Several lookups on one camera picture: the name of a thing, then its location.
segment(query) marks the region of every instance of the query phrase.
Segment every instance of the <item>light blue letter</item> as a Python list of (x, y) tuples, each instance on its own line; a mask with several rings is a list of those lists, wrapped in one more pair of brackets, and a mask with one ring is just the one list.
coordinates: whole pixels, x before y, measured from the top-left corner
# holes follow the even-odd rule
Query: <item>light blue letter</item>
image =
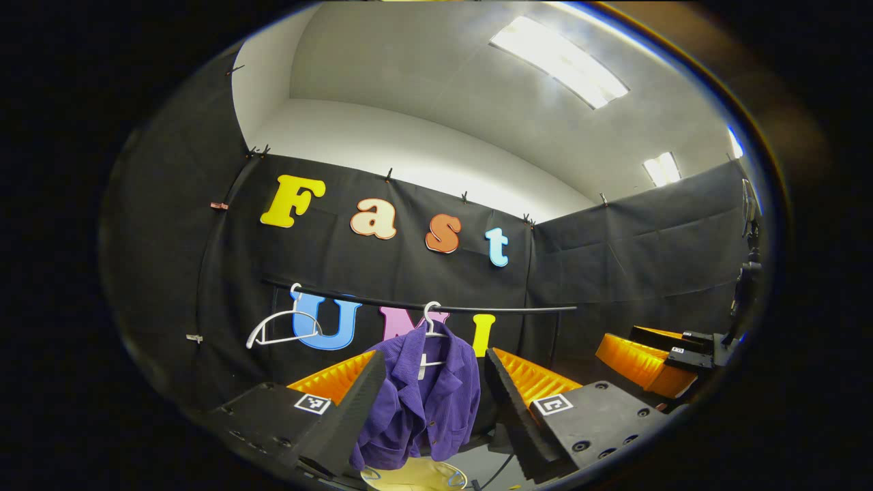
[(509, 245), (509, 239), (504, 237), (503, 231), (498, 228), (492, 228), (485, 233), (485, 238), (491, 241), (491, 248), (488, 251), (488, 257), (494, 266), (503, 267), (509, 264), (509, 258), (503, 255), (503, 246)]
[[(291, 297), (294, 300), (297, 300), (298, 296), (300, 296), (300, 300), (297, 302), (298, 311), (306, 312), (317, 319), (319, 317), (319, 305), (325, 300), (324, 297), (310, 294), (300, 295), (299, 292), (291, 294)], [(352, 342), (352, 339), (354, 338), (354, 315), (361, 304), (343, 300), (334, 300), (334, 302), (340, 306), (340, 328), (337, 330), (336, 334), (314, 335), (313, 337), (305, 337), (301, 339), (300, 342), (311, 348), (330, 351), (343, 349)], [(297, 314), (294, 314), (293, 317), (294, 335), (307, 335), (313, 333), (314, 322), (312, 319), (305, 315)]]

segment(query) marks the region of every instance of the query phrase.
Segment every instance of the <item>black cable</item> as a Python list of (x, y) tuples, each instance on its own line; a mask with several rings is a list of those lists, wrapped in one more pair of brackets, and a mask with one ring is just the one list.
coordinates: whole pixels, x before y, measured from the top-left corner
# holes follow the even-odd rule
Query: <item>black cable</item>
[[(275, 285), (277, 287), (285, 287), (289, 288), (291, 285), (288, 284), (286, 280), (283, 280), (279, 277), (272, 276), (270, 274), (264, 275), (264, 281)], [(303, 294), (312, 294), (318, 295), (320, 297), (325, 297), (329, 299), (335, 300), (345, 300), (345, 301), (354, 301), (357, 303), (361, 303), (364, 305), (375, 305), (377, 307), (393, 307), (393, 308), (403, 308), (406, 310), (424, 310), (424, 305), (416, 304), (416, 303), (407, 303), (400, 301), (387, 301), (387, 300), (377, 300), (365, 297), (359, 297), (350, 294), (342, 294), (339, 292), (332, 292), (329, 290), (321, 290), (318, 288), (311, 287), (299, 287), (297, 288), (298, 292)], [(464, 314), (464, 313), (473, 313), (473, 312), (493, 312), (495, 314), (553, 314), (555, 312), (562, 312), (565, 310), (576, 310), (577, 307), (575, 305), (569, 307), (549, 307), (549, 308), (470, 308), (470, 307), (433, 307), (431, 312), (451, 312), (453, 314)]]
[[(506, 461), (503, 463), (503, 465), (500, 466), (500, 469), (498, 469), (497, 472), (494, 473), (494, 475), (485, 484), (483, 484), (482, 487), (479, 489), (485, 489), (485, 486), (488, 486), (489, 484), (491, 484), (491, 481), (494, 481), (494, 478), (497, 477), (497, 474), (500, 474), (500, 471), (502, 471), (504, 469), (504, 467), (506, 467), (506, 465), (509, 464), (509, 461), (512, 460), (512, 457), (515, 457), (515, 453), (510, 453), (509, 457), (506, 457)], [(472, 488), (472, 487), (473, 486), (470, 484), (470, 486), (467, 486), (464, 489), (468, 489), (468, 488)]]

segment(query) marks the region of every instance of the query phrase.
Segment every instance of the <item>white wall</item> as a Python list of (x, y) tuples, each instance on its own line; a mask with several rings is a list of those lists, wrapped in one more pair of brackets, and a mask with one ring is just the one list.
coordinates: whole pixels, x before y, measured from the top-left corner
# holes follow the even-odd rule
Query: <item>white wall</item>
[(269, 143), (274, 155), (375, 174), (394, 168), (393, 178), (458, 197), (468, 191), (473, 203), (519, 218), (529, 213), (537, 222), (593, 205), (556, 177), (490, 143), (375, 107), (288, 99), (257, 131), (244, 135), (249, 147)]
[(291, 66), (300, 36), (320, 4), (266, 26), (245, 40), (234, 66), (233, 106), (246, 143), (291, 93)]

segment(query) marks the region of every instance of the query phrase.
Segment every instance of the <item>letter f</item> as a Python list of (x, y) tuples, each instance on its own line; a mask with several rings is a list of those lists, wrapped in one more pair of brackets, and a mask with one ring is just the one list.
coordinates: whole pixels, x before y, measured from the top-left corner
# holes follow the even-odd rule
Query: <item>letter f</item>
[[(297, 194), (300, 188), (306, 188), (307, 190)], [(291, 218), (291, 208), (296, 209), (298, 217), (306, 213), (313, 195), (315, 197), (325, 195), (324, 181), (316, 181), (315, 179), (306, 179), (304, 177), (279, 176), (276, 196), (273, 197), (270, 210), (261, 215), (261, 223), (290, 228), (291, 225), (294, 225), (294, 218)]]

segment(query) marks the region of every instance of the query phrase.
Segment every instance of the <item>clip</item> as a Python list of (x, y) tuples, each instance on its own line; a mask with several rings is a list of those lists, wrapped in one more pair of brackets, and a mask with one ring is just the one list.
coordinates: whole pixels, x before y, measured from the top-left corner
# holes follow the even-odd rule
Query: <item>clip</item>
[(228, 71), (228, 72), (224, 72), (224, 76), (227, 77), (227, 76), (230, 75), (231, 73), (234, 73), (236, 70), (239, 70), (240, 68), (242, 68), (242, 67), (244, 67), (244, 66), (245, 66), (245, 65), (240, 65), (240, 66), (234, 68), (233, 70), (230, 70), (230, 71)]

